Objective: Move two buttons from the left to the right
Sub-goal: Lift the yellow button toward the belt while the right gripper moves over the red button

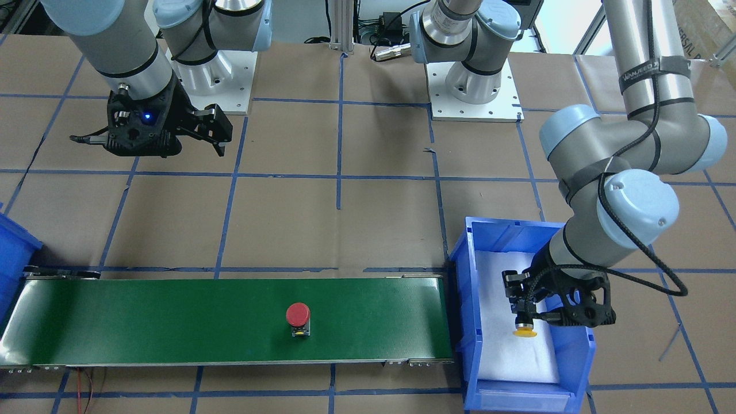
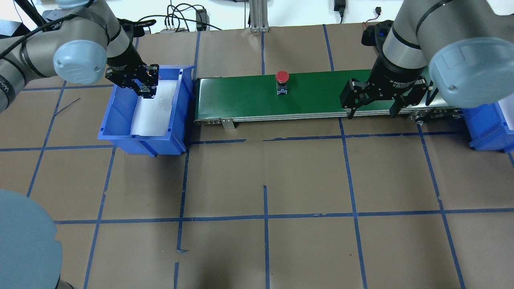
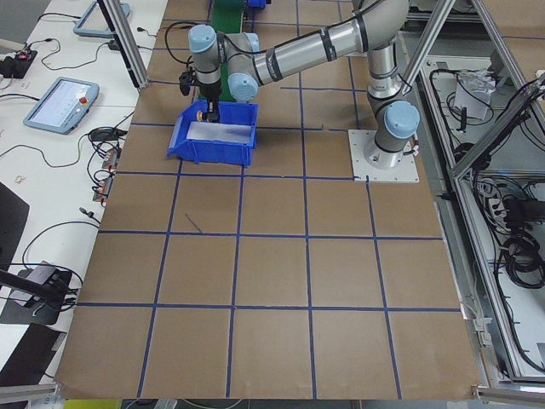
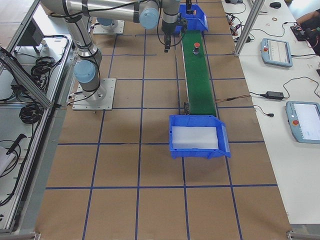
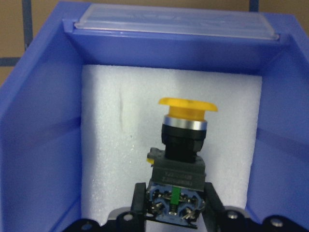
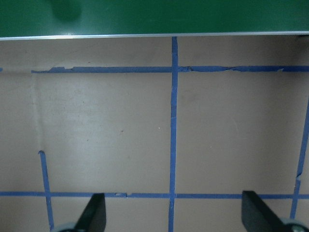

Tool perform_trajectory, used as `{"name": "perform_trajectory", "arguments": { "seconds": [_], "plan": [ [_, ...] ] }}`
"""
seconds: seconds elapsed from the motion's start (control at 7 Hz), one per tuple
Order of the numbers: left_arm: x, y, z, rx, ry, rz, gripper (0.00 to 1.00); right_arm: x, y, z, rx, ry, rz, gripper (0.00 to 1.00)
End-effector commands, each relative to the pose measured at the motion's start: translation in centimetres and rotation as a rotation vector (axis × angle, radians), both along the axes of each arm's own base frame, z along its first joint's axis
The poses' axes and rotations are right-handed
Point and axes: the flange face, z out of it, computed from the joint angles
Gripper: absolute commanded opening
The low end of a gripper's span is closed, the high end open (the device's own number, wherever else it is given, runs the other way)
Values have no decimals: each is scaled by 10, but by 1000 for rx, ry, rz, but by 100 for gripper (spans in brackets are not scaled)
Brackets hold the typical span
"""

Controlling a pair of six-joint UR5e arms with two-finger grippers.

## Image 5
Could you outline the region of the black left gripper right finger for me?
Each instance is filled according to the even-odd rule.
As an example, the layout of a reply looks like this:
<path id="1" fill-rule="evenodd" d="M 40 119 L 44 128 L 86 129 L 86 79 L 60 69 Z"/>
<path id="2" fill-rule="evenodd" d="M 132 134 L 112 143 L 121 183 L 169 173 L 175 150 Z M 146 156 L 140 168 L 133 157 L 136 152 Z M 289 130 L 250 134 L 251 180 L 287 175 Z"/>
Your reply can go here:
<path id="1" fill-rule="evenodd" d="M 204 184 L 204 201 L 205 208 L 202 217 L 205 225 L 217 225 L 225 207 L 211 182 Z"/>

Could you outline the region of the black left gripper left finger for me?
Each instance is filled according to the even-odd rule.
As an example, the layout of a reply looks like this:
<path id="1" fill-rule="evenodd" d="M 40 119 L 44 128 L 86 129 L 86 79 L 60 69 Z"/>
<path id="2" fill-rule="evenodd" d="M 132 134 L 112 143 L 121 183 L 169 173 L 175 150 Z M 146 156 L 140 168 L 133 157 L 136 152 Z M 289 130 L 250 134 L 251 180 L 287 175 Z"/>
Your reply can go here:
<path id="1" fill-rule="evenodd" d="M 146 183 L 136 183 L 130 210 L 143 219 L 147 213 L 146 203 Z"/>

